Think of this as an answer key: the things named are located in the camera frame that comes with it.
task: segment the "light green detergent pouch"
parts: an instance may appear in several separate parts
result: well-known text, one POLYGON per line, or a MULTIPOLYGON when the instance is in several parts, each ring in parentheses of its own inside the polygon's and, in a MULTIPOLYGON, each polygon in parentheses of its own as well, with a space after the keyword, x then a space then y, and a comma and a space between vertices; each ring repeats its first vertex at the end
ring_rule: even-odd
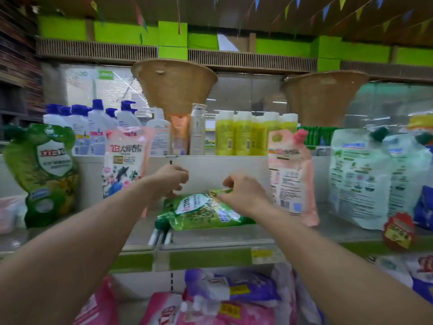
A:
POLYGON ((336 130, 331 142, 331 211, 364 229, 387 222, 392 158, 382 144, 386 128, 336 130))
POLYGON ((78 166, 72 157, 75 135, 71 128, 31 124, 27 129, 7 126, 12 137, 4 160, 28 195, 25 226, 44 227, 75 209, 78 166))
POLYGON ((166 199, 162 212, 155 222, 155 228, 166 230, 171 226, 174 230, 192 230, 255 224, 253 220, 237 214, 230 206, 217 199, 218 194, 231 191, 231 189, 211 190, 166 199))
POLYGON ((391 154, 392 176, 388 216, 397 212, 414 216, 421 190, 427 184, 432 153, 424 147, 431 140, 428 133, 413 136, 409 133, 388 136, 383 143, 391 154))

